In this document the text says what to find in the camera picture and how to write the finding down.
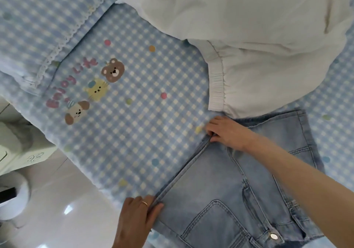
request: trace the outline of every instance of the right hand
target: right hand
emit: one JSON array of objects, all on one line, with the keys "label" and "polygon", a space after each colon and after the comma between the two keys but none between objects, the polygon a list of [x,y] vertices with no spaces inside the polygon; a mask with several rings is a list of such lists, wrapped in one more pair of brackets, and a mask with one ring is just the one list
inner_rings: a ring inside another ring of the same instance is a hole
[{"label": "right hand", "polygon": [[227,116],[216,116],[205,126],[212,136],[210,142],[219,142],[235,150],[247,152],[248,147],[260,138],[259,134],[238,124]]}]

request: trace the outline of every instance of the back pocket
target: back pocket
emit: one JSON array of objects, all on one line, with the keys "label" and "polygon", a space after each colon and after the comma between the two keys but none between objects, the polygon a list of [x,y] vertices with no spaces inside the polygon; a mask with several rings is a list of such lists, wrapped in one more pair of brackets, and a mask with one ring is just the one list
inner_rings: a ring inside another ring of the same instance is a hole
[{"label": "back pocket", "polygon": [[181,238],[193,248],[241,247],[248,236],[235,215],[214,200],[193,219]]}]

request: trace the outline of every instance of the light blue jeans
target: light blue jeans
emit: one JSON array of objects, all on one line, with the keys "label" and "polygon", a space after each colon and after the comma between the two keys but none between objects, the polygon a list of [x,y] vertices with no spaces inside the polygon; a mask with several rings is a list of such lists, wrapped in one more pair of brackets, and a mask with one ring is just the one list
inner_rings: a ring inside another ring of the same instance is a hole
[{"label": "light blue jeans", "polygon": [[[324,171],[302,110],[237,120]],[[158,193],[154,229],[185,248],[302,247],[320,229],[252,156],[206,137]]]}]

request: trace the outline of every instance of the cartoon animal print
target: cartoon animal print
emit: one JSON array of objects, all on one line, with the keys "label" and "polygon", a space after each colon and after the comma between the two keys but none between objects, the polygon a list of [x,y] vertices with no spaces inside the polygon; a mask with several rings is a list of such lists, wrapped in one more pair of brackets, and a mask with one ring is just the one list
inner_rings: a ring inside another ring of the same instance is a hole
[{"label": "cartoon animal print", "polygon": [[80,101],[78,103],[69,101],[68,107],[69,109],[65,114],[65,122],[67,125],[72,125],[87,115],[86,110],[90,108],[90,103],[88,101]]},{"label": "cartoon animal print", "polygon": [[112,58],[109,64],[102,68],[101,74],[106,77],[108,82],[114,83],[122,77],[124,70],[123,63],[116,58]]},{"label": "cartoon animal print", "polygon": [[99,101],[108,91],[108,83],[100,78],[95,78],[85,88],[88,93],[89,100]]}]

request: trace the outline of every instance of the lace trim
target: lace trim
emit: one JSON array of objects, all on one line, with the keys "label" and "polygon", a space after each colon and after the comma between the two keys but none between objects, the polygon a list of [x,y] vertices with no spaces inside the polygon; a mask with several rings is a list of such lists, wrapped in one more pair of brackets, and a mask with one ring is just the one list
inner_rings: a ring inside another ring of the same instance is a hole
[{"label": "lace trim", "polygon": [[34,82],[28,82],[29,87],[31,88],[37,88],[38,85],[42,82],[42,79],[44,77],[44,74],[46,73],[48,67],[50,64],[54,61],[54,59],[57,57],[57,55],[61,52],[61,50],[67,45],[67,43],[73,38],[75,33],[78,31],[80,27],[87,21],[87,19],[97,10],[97,8],[103,4],[105,0],[99,0],[97,4],[92,6],[91,9],[87,12],[87,14],[79,21],[76,23],[75,27],[70,31],[69,35],[64,36],[64,40],[62,40],[60,43],[58,43],[57,47],[54,48],[54,50],[51,52],[51,54],[48,55],[48,57],[45,59],[44,63],[40,66],[38,73],[37,73],[37,78]]}]

